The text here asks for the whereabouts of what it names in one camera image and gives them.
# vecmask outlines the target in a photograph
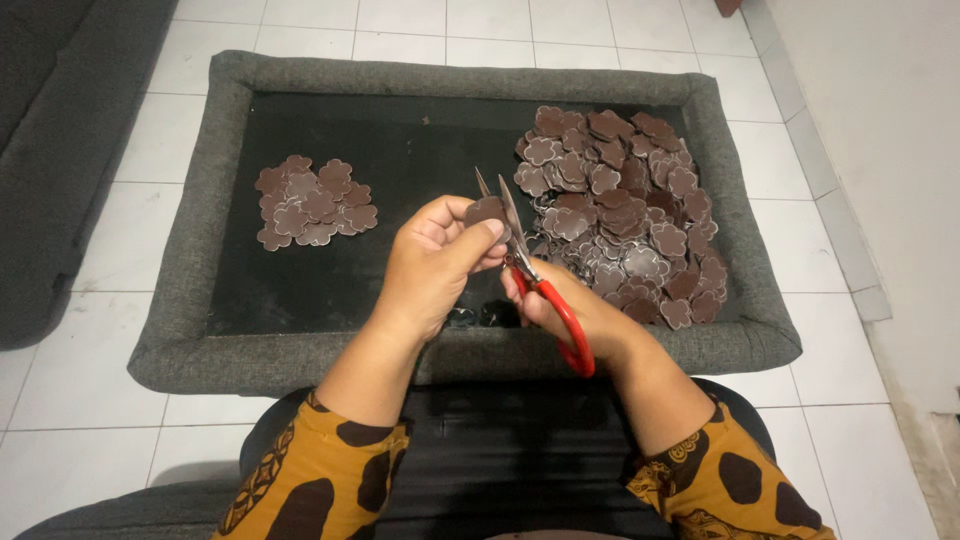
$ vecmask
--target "red scissors handle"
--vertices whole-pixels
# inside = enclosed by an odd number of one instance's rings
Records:
[[[516,286],[520,289],[520,296],[526,296],[530,287],[527,286],[527,280],[523,272],[515,266],[511,267],[511,272],[513,273]],[[584,379],[592,377],[596,369],[593,361],[593,351],[587,342],[587,335],[584,333],[583,327],[580,326],[580,321],[578,321],[576,315],[573,314],[573,309],[570,309],[570,305],[566,303],[564,297],[560,296],[560,293],[557,292],[557,289],[554,288],[553,284],[549,281],[541,280],[534,283],[534,287],[536,287],[537,292],[557,310],[561,320],[563,320],[564,325],[566,325],[566,330],[570,332],[570,336],[573,338],[573,343],[577,346],[577,351],[571,351],[566,343],[558,339],[557,349],[560,350],[560,355],[564,357],[567,365],[569,365],[577,375]]]

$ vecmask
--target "gray fabric border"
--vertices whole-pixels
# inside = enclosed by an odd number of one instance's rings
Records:
[[[224,51],[210,65],[200,136],[167,241],[153,303],[128,370],[178,394],[280,396],[315,384],[352,332],[204,336],[236,167],[255,91],[464,96],[680,106],[687,142],[714,201],[715,239],[740,302],[736,322],[650,328],[687,373],[785,365],[801,353],[756,227],[716,81],[608,70],[461,68],[378,61],[276,59]],[[569,378],[553,339],[532,329],[444,331],[415,382]]]

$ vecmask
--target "white wall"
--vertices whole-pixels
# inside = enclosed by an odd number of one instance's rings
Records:
[[[890,300],[867,333],[921,485],[957,504],[926,414],[960,412],[960,2],[767,4]]]

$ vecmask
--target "black pants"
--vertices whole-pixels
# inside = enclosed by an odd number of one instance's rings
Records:
[[[756,409],[695,379],[774,456]],[[296,415],[310,388],[267,410],[240,453],[245,478]],[[483,539],[539,529],[670,538],[670,527],[622,486],[636,442],[608,381],[471,383],[411,389],[412,426],[378,538]]]

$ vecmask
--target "sleeve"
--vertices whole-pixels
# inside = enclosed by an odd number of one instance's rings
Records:
[[[213,538],[367,537],[408,443],[403,424],[351,422],[310,392],[241,484]]]
[[[724,404],[685,441],[641,459],[627,489],[681,538],[836,538]]]

